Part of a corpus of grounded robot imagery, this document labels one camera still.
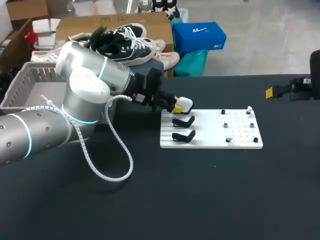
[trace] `black table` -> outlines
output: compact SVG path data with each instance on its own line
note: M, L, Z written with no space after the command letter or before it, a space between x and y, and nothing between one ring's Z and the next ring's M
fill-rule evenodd
M0 239L319 240L320 101L265 99L293 75L168 79L196 109L252 106L262 150L160 148L160 113L119 102L115 128L134 158L100 180L78 144L0 168ZM107 130L88 142L110 177L128 159Z

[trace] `yellow object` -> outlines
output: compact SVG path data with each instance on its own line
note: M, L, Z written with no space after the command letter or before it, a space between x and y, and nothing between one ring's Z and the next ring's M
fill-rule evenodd
M265 91L265 98L266 99L272 98L273 96L274 96L274 91L273 91L272 87Z
M179 106L176 104L171 113L172 114L180 114L180 113L182 113L183 110L184 110L184 108L182 106Z

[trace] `gray floor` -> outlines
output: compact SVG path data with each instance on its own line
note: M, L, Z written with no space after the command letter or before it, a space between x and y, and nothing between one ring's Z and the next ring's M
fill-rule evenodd
M114 0L118 13L128 1ZM178 0L178 7L189 10L189 22L214 21L227 34L224 49L208 54L206 76L307 74L320 49L320 3L312 0Z

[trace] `pink sneaker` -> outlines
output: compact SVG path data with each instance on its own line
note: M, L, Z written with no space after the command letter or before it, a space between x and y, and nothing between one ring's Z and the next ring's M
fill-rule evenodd
M163 63L165 71L173 68L180 61L180 56L176 52L161 53L159 51L156 51L156 54L154 55L153 58Z
M156 50L162 53L166 48L166 42L163 40L155 40Z

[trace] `white pegboard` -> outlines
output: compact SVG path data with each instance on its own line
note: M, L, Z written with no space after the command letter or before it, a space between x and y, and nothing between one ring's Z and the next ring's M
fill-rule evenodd
M262 149L263 141L260 135L255 112L247 114L247 109L199 110L194 109L189 115L161 113L160 146L164 149ZM195 121L190 128L174 126L172 119L187 122L192 116ZM196 134L190 143L173 141L172 134L189 135L195 130Z

